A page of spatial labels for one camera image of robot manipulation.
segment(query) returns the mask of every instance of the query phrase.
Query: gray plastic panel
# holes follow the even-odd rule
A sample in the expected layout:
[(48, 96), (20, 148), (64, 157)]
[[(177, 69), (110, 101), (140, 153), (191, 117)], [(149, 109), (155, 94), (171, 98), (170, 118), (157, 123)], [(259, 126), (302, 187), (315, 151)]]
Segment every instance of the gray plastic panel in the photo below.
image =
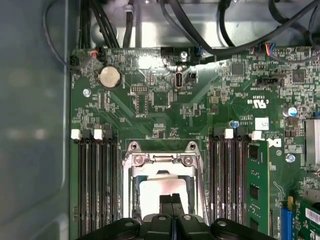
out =
[[(42, 11), (48, 2), (1, 1), (0, 239), (3, 240), (68, 239), (69, 170), (65, 136), (69, 131), (65, 106), (69, 79), (50, 53), (43, 34)], [(66, 9), (62, 0), (49, 14), (51, 35), (62, 55), (67, 42), (65, 16), (71, 17)]]

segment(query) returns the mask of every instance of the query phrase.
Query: integrated circuit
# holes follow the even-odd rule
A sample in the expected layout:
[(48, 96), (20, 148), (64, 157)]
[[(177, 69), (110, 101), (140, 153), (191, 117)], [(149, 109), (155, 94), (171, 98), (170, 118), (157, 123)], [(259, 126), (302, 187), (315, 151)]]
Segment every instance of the integrated circuit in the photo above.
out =
[(232, 63), (231, 73), (233, 76), (243, 76), (245, 74), (245, 66), (243, 63)]
[(259, 200), (259, 188), (253, 184), (250, 184), (249, 194), (255, 200)]
[(259, 147), (255, 145), (249, 145), (249, 157), (258, 160)]
[(303, 84), (305, 82), (305, 70), (297, 69), (292, 71), (292, 83)]

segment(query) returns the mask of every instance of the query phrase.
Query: mounting screw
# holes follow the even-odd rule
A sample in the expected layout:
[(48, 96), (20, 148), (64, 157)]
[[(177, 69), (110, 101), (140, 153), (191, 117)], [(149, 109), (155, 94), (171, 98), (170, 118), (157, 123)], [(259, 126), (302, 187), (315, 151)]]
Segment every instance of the mounting screw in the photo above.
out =
[(193, 163), (193, 159), (189, 156), (185, 156), (183, 159), (183, 163), (187, 166), (190, 166)]
[(83, 93), (83, 96), (85, 96), (86, 98), (90, 97), (91, 95), (90, 89), (87, 89), (87, 88), (83, 89), (82, 93)]
[(227, 226), (227, 223), (225, 221), (218, 221), (216, 224), (218, 224), (221, 227)]
[(186, 51), (180, 52), (180, 58), (182, 60), (187, 60), (187, 57), (188, 57), (188, 53)]
[(142, 163), (144, 162), (144, 160), (143, 160), (142, 156), (135, 156), (135, 157), (133, 158), (133, 162), (134, 162), (135, 164), (142, 164)]
[(288, 154), (288, 155), (285, 157), (285, 160), (286, 160), (288, 163), (293, 163), (293, 162), (296, 160), (296, 156), (293, 155), (293, 154)]
[(183, 216), (183, 219), (184, 219), (184, 220), (191, 220), (191, 216), (189, 216), (189, 215), (184, 215), (184, 216)]

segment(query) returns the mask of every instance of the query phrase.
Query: chip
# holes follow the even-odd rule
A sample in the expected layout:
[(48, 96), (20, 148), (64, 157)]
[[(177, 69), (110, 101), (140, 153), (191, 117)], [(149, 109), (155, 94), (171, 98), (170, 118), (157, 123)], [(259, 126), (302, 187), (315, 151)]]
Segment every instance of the chip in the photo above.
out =
[(259, 223), (257, 221), (255, 221), (253, 218), (250, 217), (250, 228), (255, 230), (255, 231), (259, 231)]
[(258, 159), (258, 146), (249, 145), (249, 157), (252, 159)]
[(253, 184), (250, 184), (249, 193), (250, 193), (251, 198), (253, 198), (255, 200), (259, 200), (259, 188), (258, 187), (256, 187)]
[(233, 76), (243, 76), (245, 74), (243, 63), (233, 63), (231, 67)]
[(305, 82), (305, 70), (298, 69), (292, 71), (292, 82), (303, 84)]

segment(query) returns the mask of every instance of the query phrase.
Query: black cable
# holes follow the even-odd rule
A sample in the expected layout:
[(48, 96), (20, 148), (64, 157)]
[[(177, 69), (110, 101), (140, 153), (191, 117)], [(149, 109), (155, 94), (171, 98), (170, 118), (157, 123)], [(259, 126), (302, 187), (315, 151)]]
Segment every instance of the black cable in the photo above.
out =
[(110, 36), (110, 41), (112, 43), (112, 46), (114, 48), (120, 48), (120, 45), (118, 43), (117, 40), (117, 36), (112, 28), (111, 22), (109, 21), (108, 16), (106, 15), (104, 9), (102, 8), (102, 6), (97, 2), (97, 0), (92, 0), (92, 9), (95, 8), (98, 13), (101, 16), (101, 21), (103, 23), (103, 25), (106, 27), (109, 36)]
[(217, 17), (219, 20), (219, 28), (220, 28), (222, 38), (224, 39), (225, 43), (229, 47), (235, 47), (234, 43), (229, 38), (229, 35), (226, 30), (226, 24), (225, 24), (226, 10), (230, 7), (230, 3), (231, 3), (231, 0), (220, 0), (218, 5)]
[[(313, 40), (313, 34), (312, 34), (312, 29), (314, 27), (314, 24), (315, 24), (315, 20), (316, 20), (316, 16), (317, 16), (317, 13), (320, 9), (320, 5), (316, 6), (314, 8), (314, 10), (312, 11), (312, 14), (311, 14), (311, 17), (310, 17), (310, 21), (309, 21), (309, 25), (308, 25), (308, 37), (309, 37), (309, 41), (310, 43), (312, 44), (312, 47), (315, 49), (315, 50), (320, 50), (320, 46), (317, 45), (315, 43), (315, 41)], [(284, 58), (280, 58), (280, 57), (276, 57), (273, 55), (273, 51), (270, 52), (270, 58), (273, 59), (273, 60), (276, 60), (280, 63), (285, 63), (285, 64), (304, 64), (304, 63), (307, 63), (309, 61), (315, 61), (315, 60), (318, 60), (318, 58), (320, 57), (320, 52), (317, 53), (317, 54), (314, 54), (314, 52), (311, 53), (312, 56), (308, 57), (308, 58), (305, 58), (305, 59), (302, 59), (302, 60), (287, 60), (287, 59), (284, 59)]]
[(308, 25), (308, 37), (309, 37), (309, 41), (311, 43), (311, 46), (316, 49), (316, 50), (320, 50), (320, 46), (315, 43), (314, 39), (313, 39), (313, 34), (312, 34), (312, 31), (313, 31), (313, 28), (314, 28), (314, 24), (315, 24), (315, 20), (316, 20), (316, 16), (318, 14), (318, 11), (320, 9), (320, 5), (316, 6), (311, 14), (311, 17), (310, 17), (310, 21), (309, 21), (309, 25)]
[(304, 16), (307, 12), (309, 12), (311, 9), (315, 8), (317, 5), (320, 4), (320, 0), (314, 0), (311, 3), (309, 3), (306, 7), (304, 7), (301, 11), (299, 11), (297, 14), (295, 14), (292, 18), (290, 18), (288, 21), (286, 21), (281, 26), (277, 27), (275, 30), (271, 31), (270, 33), (254, 40), (251, 42), (248, 42), (246, 44), (243, 44), (241, 46), (236, 47), (230, 47), (227, 49), (213, 49), (211, 48), (206, 41), (200, 36), (198, 31), (195, 29), (195, 27), (192, 25), (188, 17), (186, 16), (186, 13), (182, 9), (180, 3), (178, 0), (169, 0), (170, 6), (172, 7), (172, 10), (180, 22), (180, 24), (183, 26), (183, 28), (192, 36), (199, 45), (206, 50), (209, 54), (217, 55), (217, 56), (231, 56), (234, 54), (241, 53), (249, 48), (252, 48), (254, 46), (259, 45), (260, 43), (264, 43), (267, 40), (273, 39), (274, 37), (278, 36), (280, 33), (282, 33), (284, 30), (286, 30), (288, 27), (290, 27), (291, 24), (295, 23), (297, 20), (299, 20), (302, 16)]
[(171, 25), (171, 27), (173, 27), (176, 31), (180, 32), (194, 46), (198, 46), (199, 44), (197, 43), (197, 41), (194, 40), (189, 35), (189, 33), (187, 33), (182, 27), (180, 27), (179, 24), (177, 24), (175, 22), (175, 20), (169, 15), (169, 13), (166, 9), (166, 6), (165, 6), (165, 0), (160, 0), (160, 7), (161, 7), (161, 11), (162, 11), (162, 14), (163, 14), (165, 20)]
[[(289, 20), (285, 15), (283, 15), (276, 6), (275, 0), (268, 1), (268, 8), (274, 20), (276, 20), (280, 24), (284, 24)], [(298, 31), (304, 38), (305, 44), (310, 45), (309, 42), (309, 31), (300, 23), (294, 22), (290, 28)]]
[(49, 33), (49, 29), (48, 29), (48, 12), (50, 10), (50, 8), (59, 0), (53, 0), (51, 1), (45, 8), (44, 11), (42, 13), (42, 27), (44, 30), (44, 35), (45, 35), (45, 39), (46, 42), (51, 50), (51, 52), (53, 53), (53, 55), (55, 56), (55, 58), (61, 63), (63, 64), (65, 67), (67, 67), (68, 69), (71, 70), (80, 70), (81, 68), (85, 67), (92, 59), (91, 56), (87, 57), (80, 65), (78, 66), (73, 66), (69, 63), (67, 63), (66, 61), (64, 61), (62, 59), (62, 57), (59, 55), (58, 51), (56, 50), (54, 43), (52, 42), (52, 39), (50, 37), (50, 33)]
[[(131, 5), (133, 8), (134, 0), (129, 0), (128, 5)], [(133, 27), (134, 27), (134, 14), (128, 11), (126, 13), (126, 18), (125, 18), (125, 32), (124, 32), (123, 44), (122, 44), (123, 48), (130, 47)]]
[(93, 11), (95, 19), (96, 19), (96, 21), (97, 21), (97, 23), (99, 25), (99, 28), (100, 28), (100, 31), (102, 33), (105, 45), (108, 48), (112, 48), (113, 46), (112, 46), (111, 41), (110, 41), (110, 36), (109, 36), (109, 34), (107, 32), (107, 29), (105, 28), (105, 25), (103, 24), (103, 22), (102, 22), (102, 20), (100, 18), (98, 10), (94, 6), (92, 6), (92, 11)]

